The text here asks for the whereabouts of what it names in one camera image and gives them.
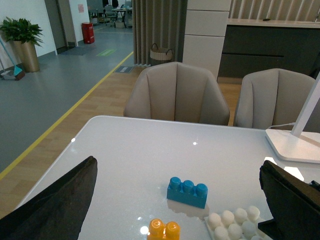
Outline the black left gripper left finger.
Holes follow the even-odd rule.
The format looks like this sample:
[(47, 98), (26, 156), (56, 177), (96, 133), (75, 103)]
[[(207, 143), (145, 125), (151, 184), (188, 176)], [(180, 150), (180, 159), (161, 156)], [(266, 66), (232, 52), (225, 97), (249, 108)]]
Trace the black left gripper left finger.
[(2, 240), (76, 240), (90, 207), (98, 162), (89, 156), (0, 220)]

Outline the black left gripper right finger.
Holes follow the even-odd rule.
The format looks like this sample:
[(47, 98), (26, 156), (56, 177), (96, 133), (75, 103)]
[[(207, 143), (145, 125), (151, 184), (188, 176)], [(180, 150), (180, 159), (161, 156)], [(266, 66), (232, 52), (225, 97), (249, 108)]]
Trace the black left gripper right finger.
[(258, 229), (273, 240), (318, 240), (320, 238), (320, 184), (305, 183), (266, 160), (259, 171), (273, 219), (258, 223)]

